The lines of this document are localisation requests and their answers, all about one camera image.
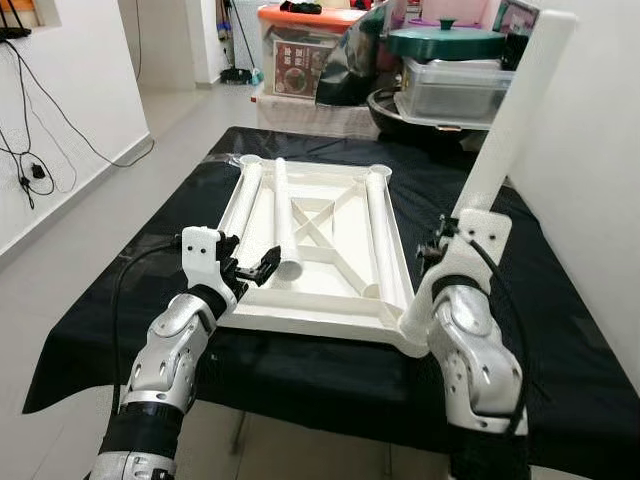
black tablecloth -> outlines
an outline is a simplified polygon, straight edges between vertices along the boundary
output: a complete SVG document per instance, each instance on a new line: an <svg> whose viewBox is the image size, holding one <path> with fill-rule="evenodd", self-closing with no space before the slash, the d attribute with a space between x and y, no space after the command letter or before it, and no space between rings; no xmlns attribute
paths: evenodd
<svg viewBox="0 0 640 480"><path fill-rule="evenodd" d="M240 175L237 167L220 161L225 152L391 167L389 190L414 287L419 282L416 245L437 227L439 214L451 212L469 160L455 150L427 154L394 143L229 129L50 332L26 413L111 382L108 303L114 275L126 257L185 226L217 225ZM513 220L501 269L531 332L532 463L592 478L640 478L638 397L524 202L505 188L494 209ZM178 268L175 255L152 256L125 282L123 383L150 322L185 287ZM494 292L505 343L519 356L513 321L499 289ZM200 399L312 428L446 452L442 376L432 356L416 360L384 345L221 328L200 367Z"/></svg>

robotic hand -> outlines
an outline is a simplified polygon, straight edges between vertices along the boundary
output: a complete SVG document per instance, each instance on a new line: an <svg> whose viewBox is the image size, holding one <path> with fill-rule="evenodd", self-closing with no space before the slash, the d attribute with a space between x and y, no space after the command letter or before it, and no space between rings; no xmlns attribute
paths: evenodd
<svg viewBox="0 0 640 480"><path fill-rule="evenodd" d="M174 297L149 327L117 415L112 416L91 480L173 480L182 419L195 400L198 360L251 280L266 282L280 264L280 247L260 264L238 268L231 254L238 237L206 227L182 232L182 267L188 290Z"/></svg>

clear plastic container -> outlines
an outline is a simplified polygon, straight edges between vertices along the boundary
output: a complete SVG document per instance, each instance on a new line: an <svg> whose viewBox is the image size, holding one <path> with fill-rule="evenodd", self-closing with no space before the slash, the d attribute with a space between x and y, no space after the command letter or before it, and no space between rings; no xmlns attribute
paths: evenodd
<svg viewBox="0 0 640 480"><path fill-rule="evenodd" d="M402 91L395 101L409 123L489 130L514 72L497 60L421 64L404 59Z"/></svg>
<svg viewBox="0 0 640 480"><path fill-rule="evenodd" d="M264 93L315 98L324 62L344 32L366 13L323 8L320 15L258 10L262 27Z"/></svg>

wall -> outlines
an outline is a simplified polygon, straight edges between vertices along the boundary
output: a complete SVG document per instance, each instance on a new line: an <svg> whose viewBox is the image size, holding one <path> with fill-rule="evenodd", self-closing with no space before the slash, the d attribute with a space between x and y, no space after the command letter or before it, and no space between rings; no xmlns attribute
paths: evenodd
<svg viewBox="0 0 640 480"><path fill-rule="evenodd" d="M25 28L33 28L39 25L38 17L35 12L35 6L32 0L12 0L12 5L18 12L18 17L22 26ZM5 19L10 27L17 27L18 20L15 18L8 0L0 0L0 8L5 12Z"/></svg>
<svg viewBox="0 0 640 480"><path fill-rule="evenodd" d="M195 87L193 58L184 0L137 0L142 39L138 83L155 88ZM118 0L134 69L138 68L136 0Z"/></svg>
<svg viewBox="0 0 640 480"><path fill-rule="evenodd" d="M535 4L580 27L511 178L640 392L640 2Z"/></svg>
<svg viewBox="0 0 640 480"><path fill-rule="evenodd" d="M46 25L31 37L16 40L34 73L68 117L109 159L118 159L148 135L148 129L128 61L115 0L40 0ZM32 151L48 164L57 187L48 197L35 197L35 210L16 181L11 158L0 153L0 254L82 189L108 165L92 154L65 127L60 115L30 79L26 80L33 109L53 133L73 168L38 119L29 113ZM16 150L26 145L15 57L0 45L0 126ZM45 180L34 188L45 190Z"/></svg>
<svg viewBox="0 0 640 480"><path fill-rule="evenodd" d="M215 0L187 0L187 19L193 52L195 80L211 84L227 68L224 48L231 56L230 43L218 40Z"/></svg>

white tube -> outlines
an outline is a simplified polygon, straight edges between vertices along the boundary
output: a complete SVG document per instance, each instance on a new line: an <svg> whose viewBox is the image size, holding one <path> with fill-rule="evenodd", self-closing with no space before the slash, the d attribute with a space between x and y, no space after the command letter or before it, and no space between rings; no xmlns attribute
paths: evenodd
<svg viewBox="0 0 640 480"><path fill-rule="evenodd" d="M262 159L257 155L245 155L240 161L244 164L242 169L242 186L240 187L238 198L235 201L229 226L224 233L228 236L237 235L238 238L242 239L244 230L247 227L247 222L249 221L249 215L251 215L253 203L258 194L258 188L260 188L260 182L262 180Z"/></svg>
<svg viewBox="0 0 640 480"><path fill-rule="evenodd" d="M576 23L577 18L571 13L540 13L507 96L458 197L454 218L460 218L464 208L491 210L513 163L523 156L531 123Z"/></svg>
<svg viewBox="0 0 640 480"><path fill-rule="evenodd" d="M391 169L384 165L374 165L369 169L365 181L367 186L367 203L371 220L373 248L378 266L378 283L380 285L380 299L383 302L395 304L395 285L391 257L393 247L389 238L389 221L384 199L387 180Z"/></svg>
<svg viewBox="0 0 640 480"><path fill-rule="evenodd" d="M302 263L298 252L298 244L293 234L287 164L282 158L276 159L273 183L275 191L275 237L276 245L280 245L281 251L280 266L276 274L283 280L293 281L302 275Z"/></svg>

